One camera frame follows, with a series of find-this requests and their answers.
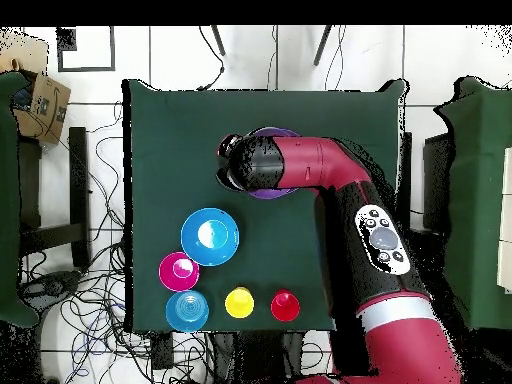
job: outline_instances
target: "table surface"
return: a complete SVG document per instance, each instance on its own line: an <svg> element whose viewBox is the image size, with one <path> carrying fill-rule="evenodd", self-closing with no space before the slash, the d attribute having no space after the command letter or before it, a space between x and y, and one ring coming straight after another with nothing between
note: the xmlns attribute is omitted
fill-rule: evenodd
<svg viewBox="0 0 512 384"><path fill-rule="evenodd" d="M201 267L194 290L210 315L205 331L330 330L314 219L314 193L297 190L258 200L220 187L216 149L229 133L265 126L304 136L351 140L363 146L395 187L398 100L404 81L376 93L179 91L161 92L130 81L133 199L133 330L171 331L165 305L173 294L159 281L162 258L181 250L186 218L204 207L235 219L240 245L218 267ZM235 319L224 308L227 294L247 287L253 313ZM274 319L270 302L280 288L301 302L298 318Z"/></svg>

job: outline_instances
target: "magenta cup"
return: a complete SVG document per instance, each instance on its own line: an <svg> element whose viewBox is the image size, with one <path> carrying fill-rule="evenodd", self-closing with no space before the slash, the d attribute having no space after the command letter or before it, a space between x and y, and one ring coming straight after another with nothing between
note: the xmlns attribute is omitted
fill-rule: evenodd
<svg viewBox="0 0 512 384"><path fill-rule="evenodd" d="M160 281L169 290L190 290L199 280L199 265L183 252L166 256L158 269Z"/></svg>

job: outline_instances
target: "robot control buttons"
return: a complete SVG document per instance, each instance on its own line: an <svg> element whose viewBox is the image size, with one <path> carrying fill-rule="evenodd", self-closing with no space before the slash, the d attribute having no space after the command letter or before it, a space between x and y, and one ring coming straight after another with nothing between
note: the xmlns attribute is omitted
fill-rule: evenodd
<svg viewBox="0 0 512 384"><path fill-rule="evenodd" d="M395 250L398 246L398 237L389 228L379 227L372 232L370 243L380 250Z"/></svg>
<svg viewBox="0 0 512 384"><path fill-rule="evenodd" d="M379 261L381 261L381 262L389 261L389 255L386 252L380 252L379 253Z"/></svg>
<svg viewBox="0 0 512 384"><path fill-rule="evenodd" d="M404 257L398 252L393 252L393 259L398 262L404 261Z"/></svg>
<svg viewBox="0 0 512 384"><path fill-rule="evenodd" d="M365 205L356 213L355 225L370 263L394 275L411 269L405 247L391 217L377 205Z"/></svg>

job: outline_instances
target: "yellow cup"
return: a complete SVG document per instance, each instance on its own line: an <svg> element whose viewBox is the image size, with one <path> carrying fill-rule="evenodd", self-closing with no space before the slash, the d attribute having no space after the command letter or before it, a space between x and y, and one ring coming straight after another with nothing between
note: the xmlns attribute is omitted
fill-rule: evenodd
<svg viewBox="0 0 512 384"><path fill-rule="evenodd" d="M237 287L226 297L225 306L233 318L247 318L254 309L254 299L245 287Z"/></svg>

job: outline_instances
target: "cardboard box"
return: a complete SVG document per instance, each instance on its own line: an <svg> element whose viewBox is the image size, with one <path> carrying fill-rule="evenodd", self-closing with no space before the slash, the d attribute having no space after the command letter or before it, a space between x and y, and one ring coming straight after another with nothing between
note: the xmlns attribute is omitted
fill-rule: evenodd
<svg viewBox="0 0 512 384"><path fill-rule="evenodd" d="M0 29L0 62L9 63L10 59L16 59L20 69L46 75L48 44L30 35Z"/></svg>
<svg viewBox="0 0 512 384"><path fill-rule="evenodd" d="M13 113L18 121L20 134L58 144L71 90L42 74L20 72L30 81L30 86L13 97ZM29 99L25 106L16 104L16 99L20 96Z"/></svg>

